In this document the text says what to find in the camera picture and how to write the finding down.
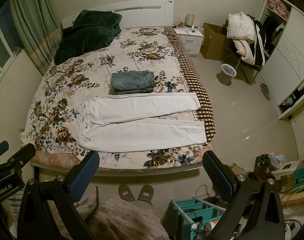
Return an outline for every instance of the white jeans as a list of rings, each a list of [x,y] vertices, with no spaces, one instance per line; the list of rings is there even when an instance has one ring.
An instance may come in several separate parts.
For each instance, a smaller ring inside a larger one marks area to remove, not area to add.
[[[195,93],[94,98],[86,102],[79,144],[100,152],[138,152],[201,144],[206,142],[204,122],[146,118],[195,111],[199,107]]]
[[[84,122],[109,124],[199,109],[196,93],[152,93],[96,97],[85,101]]]

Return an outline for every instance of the floral bedspread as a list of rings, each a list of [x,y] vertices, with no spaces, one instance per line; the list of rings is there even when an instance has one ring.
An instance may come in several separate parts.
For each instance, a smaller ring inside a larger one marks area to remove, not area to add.
[[[84,101],[111,94],[112,73],[130,70],[153,71],[154,93],[189,91],[164,28],[123,29],[109,47],[50,67],[33,98],[21,141],[46,154],[73,153],[82,160],[89,151],[78,145]],[[196,112],[161,118],[198,120]],[[100,152],[100,167],[135,170],[194,164],[202,161],[204,148],[191,145],[146,152]]]

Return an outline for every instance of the bed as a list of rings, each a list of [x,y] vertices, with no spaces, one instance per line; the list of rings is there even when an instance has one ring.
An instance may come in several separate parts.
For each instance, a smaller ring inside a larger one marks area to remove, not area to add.
[[[79,163],[88,152],[78,145],[84,101],[110,94],[111,74],[130,70],[153,71],[154,93],[195,92],[200,109],[162,118],[204,121],[207,143],[145,152],[100,152],[100,170],[179,171],[202,162],[215,134],[212,107],[180,38],[171,27],[160,27],[172,24],[173,4],[172,0],[137,0],[89,9],[122,14],[122,32],[107,48],[50,66],[20,133],[24,144],[36,147],[33,165],[70,169]],[[77,15],[62,20],[63,27],[71,26]]]

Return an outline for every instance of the white headboard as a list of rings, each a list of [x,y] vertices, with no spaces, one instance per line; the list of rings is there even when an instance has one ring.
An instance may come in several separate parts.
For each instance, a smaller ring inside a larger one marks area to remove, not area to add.
[[[121,29],[145,26],[171,26],[173,24],[173,0],[133,0],[106,4],[88,10],[111,11],[122,15]],[[71,27],[79,15],[62,20],[63,28]]]

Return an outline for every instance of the tile floor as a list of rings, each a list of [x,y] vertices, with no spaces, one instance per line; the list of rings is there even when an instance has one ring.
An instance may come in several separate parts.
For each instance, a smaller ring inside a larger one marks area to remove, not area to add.
[[[192,58],[202,84],[208,92],[214,113],[216,135],[213,150],[224,164],[236,163],[253,169],[255,157],[269,152],[280,152],[287,161],[297,159],[297,147],[289,121],[279,121],[272,103],[261,93],[259,82],[249,86],[238,72],[230,86],[221,85],[216,76],[221,63],[205,60],[199,54]],[[41,181],[53,179],[53,171],[41,169]],[[152,202],[155,214],[168,228],[167,208],[171,199],[191,198],[196,189],[206,184],[213,195],[212,184],[204,169],[180,173],[138,177],[94,177],[87,191],[98,186],[100,200],[117,195],[118,186],[127,183],[138,196],[145,183],[155,189]],[[198,195],[204,194],[202,187]]]
[[[277,119],[258,79],[249,86],[239,69],[231,85],[224,86],[216,78],[219,61],[203,59],[202,55],[192,61],[212,104],[216,129],[213,151],[223,163],[253,168],[255,157],[269,152],[280,152],[287,161],[297,159],[292,126],[288,120]],[[251,69],[244,70],[249,77],[253,76]]]

